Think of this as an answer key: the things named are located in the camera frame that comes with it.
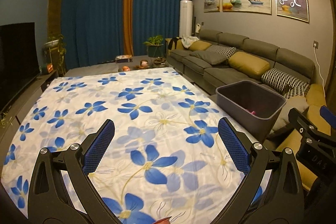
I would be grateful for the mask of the mustard cushion far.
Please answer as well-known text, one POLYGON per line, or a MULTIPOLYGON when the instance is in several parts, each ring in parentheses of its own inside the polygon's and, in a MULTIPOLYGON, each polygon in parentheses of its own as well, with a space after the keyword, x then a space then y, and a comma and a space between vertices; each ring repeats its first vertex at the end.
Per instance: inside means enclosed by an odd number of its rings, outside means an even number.
POLYGON ((202 40, 197 40, 196 42, 193 42, 190 47, 189 51, 205 51, 207 50, 210 46, 212 46, 211 43, 205 42, 202 40))

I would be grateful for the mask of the blue curtains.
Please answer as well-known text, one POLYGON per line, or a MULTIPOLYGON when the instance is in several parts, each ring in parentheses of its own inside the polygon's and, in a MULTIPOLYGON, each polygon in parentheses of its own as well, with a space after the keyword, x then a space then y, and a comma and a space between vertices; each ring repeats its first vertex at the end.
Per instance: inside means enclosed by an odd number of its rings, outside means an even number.
MULTIPOLYGON (((123 49, 123 0, 62 0, 62 34, 68 69, 113 61, 123 49)), ((179 32, 180 0, 133 0, 134 56, 146 54, 143 42, 179 32)))

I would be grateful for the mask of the potted green plant floor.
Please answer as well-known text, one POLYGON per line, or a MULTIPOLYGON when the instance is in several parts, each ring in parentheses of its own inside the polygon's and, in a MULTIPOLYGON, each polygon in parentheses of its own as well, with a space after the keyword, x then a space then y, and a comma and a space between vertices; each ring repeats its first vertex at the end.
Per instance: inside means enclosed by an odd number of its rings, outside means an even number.
POLYGON ((163 36, 156 35, 149 37, 147 41, 143 42, 147 47, 147 55, 151 58, 165 57, 165 45, 163 43, 163 36))

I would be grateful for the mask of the orange curtain strip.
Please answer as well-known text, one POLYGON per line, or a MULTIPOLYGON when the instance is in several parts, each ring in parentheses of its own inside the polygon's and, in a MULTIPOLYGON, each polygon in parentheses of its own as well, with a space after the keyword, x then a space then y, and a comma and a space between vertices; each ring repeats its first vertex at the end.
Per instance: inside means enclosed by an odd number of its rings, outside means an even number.
POLYGON ((133 0, 123 0, 123 49, 126 55, 134 55, 133 49, 133 0))

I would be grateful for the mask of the grey cushion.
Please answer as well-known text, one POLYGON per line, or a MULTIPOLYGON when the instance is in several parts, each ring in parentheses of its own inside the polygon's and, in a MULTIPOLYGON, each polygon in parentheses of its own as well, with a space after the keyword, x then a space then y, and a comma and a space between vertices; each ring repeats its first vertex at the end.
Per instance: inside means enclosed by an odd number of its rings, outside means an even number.
POLYGON ((210 51, 194 51, 190 53, 190 56, 202 59, 203 61, 211 65, 219 65, 221 63, 225 63, 228 59, 226 55, 210 51))

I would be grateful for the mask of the patterned black white cushion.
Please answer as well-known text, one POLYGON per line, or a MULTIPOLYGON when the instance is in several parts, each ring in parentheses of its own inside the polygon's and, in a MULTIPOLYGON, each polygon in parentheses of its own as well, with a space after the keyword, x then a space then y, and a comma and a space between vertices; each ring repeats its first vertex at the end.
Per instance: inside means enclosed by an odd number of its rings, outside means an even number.
POLYGON ((287 100, 296 96, 305 97, 310 89, 308 83, 276 68, 266 71, 262 75, 261 81, 287 100))

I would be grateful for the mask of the grey sectional sofa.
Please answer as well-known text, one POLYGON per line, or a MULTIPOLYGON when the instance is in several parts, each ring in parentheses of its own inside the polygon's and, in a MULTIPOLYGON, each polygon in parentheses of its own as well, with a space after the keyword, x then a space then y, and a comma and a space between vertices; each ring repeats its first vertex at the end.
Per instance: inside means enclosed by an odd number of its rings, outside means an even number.
POLYGON ((239 81, 255 82, 286 99, 274 126, 266 136, 277 149, 298 151, 301 135, 288 121, 292 108, 299 110, 327 135, 330 125, 320 116, 326 105, 323 88, 313 83, 314 62, 294 51, 246 36, 202 30, 200 38, 185 47, 181 38, 167 39, 168 63, 208 94, 239 81))

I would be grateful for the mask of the grey TV cabinet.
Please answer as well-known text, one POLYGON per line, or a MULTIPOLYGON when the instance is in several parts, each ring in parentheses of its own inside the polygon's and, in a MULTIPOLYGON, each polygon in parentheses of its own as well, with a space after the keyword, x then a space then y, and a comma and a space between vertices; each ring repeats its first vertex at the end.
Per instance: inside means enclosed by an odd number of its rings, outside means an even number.
POLYGON ((38 76, 18 93, 9 106, 1 112, 1 139, 7 132, 18 129, 48 85, 58 76, 58 71, 38 76))

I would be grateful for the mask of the mustard cushion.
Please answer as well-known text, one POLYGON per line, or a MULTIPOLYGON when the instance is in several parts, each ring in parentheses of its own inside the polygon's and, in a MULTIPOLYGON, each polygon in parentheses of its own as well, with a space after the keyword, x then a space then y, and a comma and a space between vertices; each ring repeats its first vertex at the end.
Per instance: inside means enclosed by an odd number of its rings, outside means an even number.
POLYGON ((245 52, 236 52, 233 54, 228 59, 228 64, 233 69, 256 80, 260 80, 262 75, 270 70, 268 61, 245 52))
POLYGON ((205 51, 207 50, 210 46, 212 46, 211 43, 205 42, 202 40, 197 40, 196 42, 193 42, 190 47, 189 51, 205 51))

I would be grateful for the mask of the black flat television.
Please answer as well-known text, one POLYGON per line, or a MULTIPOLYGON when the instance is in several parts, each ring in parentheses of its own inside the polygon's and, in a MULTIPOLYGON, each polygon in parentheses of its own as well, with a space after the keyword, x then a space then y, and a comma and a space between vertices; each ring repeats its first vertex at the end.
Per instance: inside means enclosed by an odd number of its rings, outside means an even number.
POLYGON ((35 23, 1 26, 1 111, 39 74, 35 23))

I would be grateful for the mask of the white standing air conditioner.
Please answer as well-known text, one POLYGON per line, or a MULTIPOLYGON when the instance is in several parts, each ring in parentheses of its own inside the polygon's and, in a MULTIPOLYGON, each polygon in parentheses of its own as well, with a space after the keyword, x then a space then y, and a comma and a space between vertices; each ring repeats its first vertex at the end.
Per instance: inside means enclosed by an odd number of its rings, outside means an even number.
POLYGON ((191 36, 193 23, 193 2, 180 1, 179 36, 191 36))

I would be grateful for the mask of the grey trash bin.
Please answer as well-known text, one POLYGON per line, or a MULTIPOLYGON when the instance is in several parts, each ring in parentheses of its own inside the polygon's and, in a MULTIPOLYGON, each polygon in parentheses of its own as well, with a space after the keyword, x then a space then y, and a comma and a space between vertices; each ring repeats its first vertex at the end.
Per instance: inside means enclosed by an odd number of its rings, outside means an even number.
POLYGON ((286 99, 255 82, 243 80, 216 88, 217 105, 263 143, 273 128, 286 99), (248 110, 255 110, 257 115, 248 110))

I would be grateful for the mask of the plant on stand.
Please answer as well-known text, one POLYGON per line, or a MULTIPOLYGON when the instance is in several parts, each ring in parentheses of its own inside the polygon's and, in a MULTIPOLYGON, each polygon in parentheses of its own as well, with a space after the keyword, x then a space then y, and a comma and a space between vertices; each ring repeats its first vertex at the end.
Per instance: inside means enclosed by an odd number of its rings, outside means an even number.
POLYGON ((66 73, 66 44, 62 34, 51 35, 42 47, 45 61, 51 63, 59 76, 66 73))

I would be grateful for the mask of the white blue floral tablecloth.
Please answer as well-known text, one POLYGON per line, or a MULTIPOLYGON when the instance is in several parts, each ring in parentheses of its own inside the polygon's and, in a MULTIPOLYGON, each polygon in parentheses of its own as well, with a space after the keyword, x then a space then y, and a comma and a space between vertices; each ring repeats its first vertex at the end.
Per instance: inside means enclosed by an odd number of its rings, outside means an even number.
POLYGON ((115 135, 89 179, 122 223, 210 223, 242 182, 220 136, 226 114, 174 69, 52 81, 21 121, 1 183, 27 214, 42 148, 81 143, 110 119, 115 135))

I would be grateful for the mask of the mustard cushion near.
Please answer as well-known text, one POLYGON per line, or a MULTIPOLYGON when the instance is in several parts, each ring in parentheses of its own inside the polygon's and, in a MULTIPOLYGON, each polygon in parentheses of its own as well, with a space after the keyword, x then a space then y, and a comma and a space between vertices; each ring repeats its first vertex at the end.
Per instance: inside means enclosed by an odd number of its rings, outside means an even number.
POLYGON ((270 70, 268 61, 245 52, 236 52, 233 54, 228 59, 228 64, 233 69, 256 80, 260 80, 262 75, 270 70))

